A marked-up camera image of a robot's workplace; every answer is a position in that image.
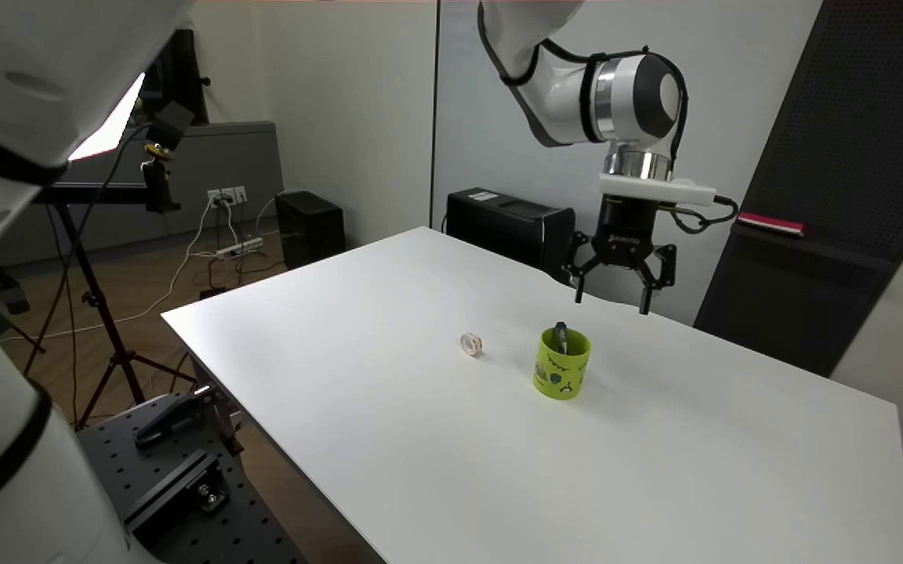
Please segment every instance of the black stand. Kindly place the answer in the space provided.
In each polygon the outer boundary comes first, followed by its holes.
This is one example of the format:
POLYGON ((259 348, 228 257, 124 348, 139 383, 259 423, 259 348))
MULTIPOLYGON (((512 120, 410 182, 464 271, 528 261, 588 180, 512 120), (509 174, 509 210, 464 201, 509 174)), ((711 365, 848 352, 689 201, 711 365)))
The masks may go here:
POLYGON ((87 286, 87 297, 92 297, 92 305, 97 308, 102 324, 103 324, 103 329, 107 329, 107 338, 111 338, 111 346, 113 346, 113 359, 111 359, 102 383, 97 383, 97 390, 93 390, 93 398, 92 398, 87 408, 83 410, 75 430, 83 430, 83 426, 87 423, 87 416, 93 413, 93 408, 97 408, 97 401, 102 401, 102 394, 103 394, 103 390, 107 390, 107 383, 111 383, 111 376, 113 376, 116 368, 125 373, 134 406, 145 401, 145 393, 140 393, 140 383, 139 383, 139 373, 134 373, 132 362, 139 362, 139 365, 145 365, 145 368, 154 368, 154 369, 161 369, 161 373, 170 373, 170 376, 175 376, 175 379, 195 383, 195 376, 179 373, 179 369, 172 369, 172 368, 162 368, 162 365, 157 365, 157 362, 151 362, 151 359, 140 359, 140 356, 134 356, 134 352, 125 348, 124 337, 116 333, 116 324, 113 324, 107 296, 103 296, 102 282, 97 282, 97 273, 93 273, 93 268, 92 268, 92 261, 87 261, 87 255, 84 255, 84 247, 83 247, 83 239, 80 239, 80 230, 75 230, 75 221, 74 221, 70 207, 65 207, 65 203, 55 203, 55 210, 56 210, 56 216, 64 221, 64 230, 65 230, 65 237, 70 237, 74 255, 75 255, 80 271, 83 271, 84 286, 87 286))

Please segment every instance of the white tabletop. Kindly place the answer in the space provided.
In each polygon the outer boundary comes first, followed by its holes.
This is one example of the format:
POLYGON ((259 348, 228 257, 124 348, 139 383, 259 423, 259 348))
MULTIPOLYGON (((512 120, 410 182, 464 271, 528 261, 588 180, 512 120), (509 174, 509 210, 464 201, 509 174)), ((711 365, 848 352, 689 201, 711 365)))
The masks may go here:
POLYGON ((166 324, 391 564, 903 564, 892 406, 431 230, 166 324), (557 321, 568 406, 530 383, 557 321))

